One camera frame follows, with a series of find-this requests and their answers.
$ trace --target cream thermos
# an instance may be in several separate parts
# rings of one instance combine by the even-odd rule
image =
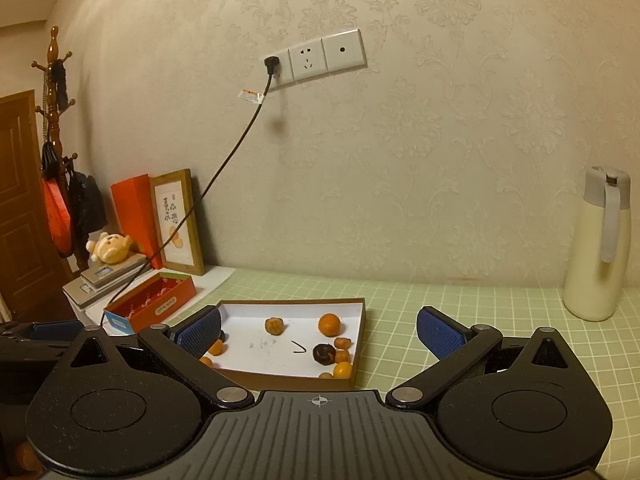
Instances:
[[[616,309],[631,240],[631,179],[624,171],[587,170],[564,282],[564,306],[587,321],[602,321]]]

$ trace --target electrical outlet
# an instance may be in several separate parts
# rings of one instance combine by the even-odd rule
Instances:
[[[359,28],[322,38],[322,46],[329,72],[367,63]]]
[[[296,81],[328,72],[321,40],[311,40],[289,49],[291,69]]]
[[[280,62],[276,67],[276,72],[273,74],[273,79],[271,80],[271,88],[278,88],[283,85],[287,85],[289,83],[293,83],[293,71],[291,70],[291,60],[289,59],[289,50],[279,50],[278,52],[274,52],[271,56],[278,56]]]

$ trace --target patterned wallpaper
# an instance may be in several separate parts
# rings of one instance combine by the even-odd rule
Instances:
[[[67,142],[104,190],[183,167],[201,189],[263,56],[362,30],[366,68],[268,97],[198,212],[209,260],[559,285],[593,164],[631,174],[638,231],[640,0],[59,0],[53,23]]]

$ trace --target picture frame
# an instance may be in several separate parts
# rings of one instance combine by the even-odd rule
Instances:
[[[158,243],[162,245],[173,234],[171,243],[160,253],[162,266],[202,276],[204,263],[195,214],[187,218],[177,233],[174,227],[193,206],[191,171],[178,170],[152,177],[150,185]]]

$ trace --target stuffed animal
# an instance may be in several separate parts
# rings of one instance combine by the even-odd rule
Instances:
[[[92,262],[114,265],[127,259],[132,243],[133,240],[129,235],[100,233],[100,239],[97,242],[89,241],[86,243],[86,250],[91,253]]]

